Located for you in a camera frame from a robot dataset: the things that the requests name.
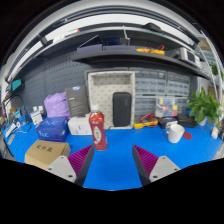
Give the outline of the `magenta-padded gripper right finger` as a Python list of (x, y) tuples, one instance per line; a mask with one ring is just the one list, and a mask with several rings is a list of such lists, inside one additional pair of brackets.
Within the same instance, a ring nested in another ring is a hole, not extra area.
[(168, 157), (158, 157), (137, 145), (133, 146), (132, 156), (143, 186), (180, 170)]

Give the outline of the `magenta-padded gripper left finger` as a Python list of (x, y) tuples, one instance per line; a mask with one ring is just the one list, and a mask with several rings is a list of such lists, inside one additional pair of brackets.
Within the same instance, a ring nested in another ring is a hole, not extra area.
[(46, 168), (46, 171), (82, 186), (85, 182), (93, 155), (94, 146), (89, 145), (68, 157), (59, 156)]

